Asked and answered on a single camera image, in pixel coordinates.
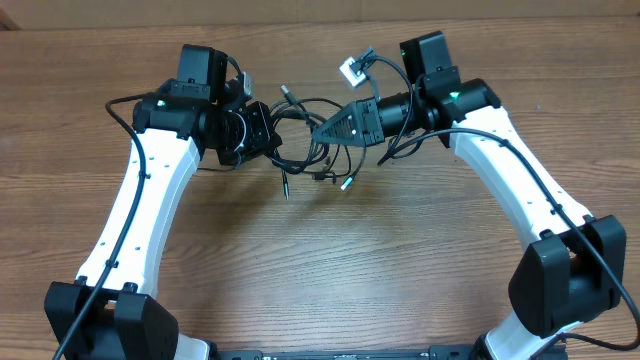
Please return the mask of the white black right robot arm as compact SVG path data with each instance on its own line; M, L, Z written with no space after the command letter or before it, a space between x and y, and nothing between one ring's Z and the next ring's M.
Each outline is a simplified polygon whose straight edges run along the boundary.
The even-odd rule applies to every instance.
M404 41L397 68L408 89L346 105L316 129L322 144L387 157L413 154L437 137L476 172L514 226L523 250L509 282L511 313L471 345L434 345L431 359L562 359L577 327L620 304L626 233L613 216L597 218L546 171L482 80L462 81L445 36Z

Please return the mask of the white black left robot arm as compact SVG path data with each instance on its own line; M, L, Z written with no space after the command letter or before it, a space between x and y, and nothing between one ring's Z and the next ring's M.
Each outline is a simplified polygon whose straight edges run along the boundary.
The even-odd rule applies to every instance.
M123 128L131 152L106 225L75 279L52 283L45 296L57 358L218 357L215 344L182 333L157 287L176 209L205 152L233 171L281 143L247 74L228 77L236 65L222 51L187 44L175 77L130 97Z

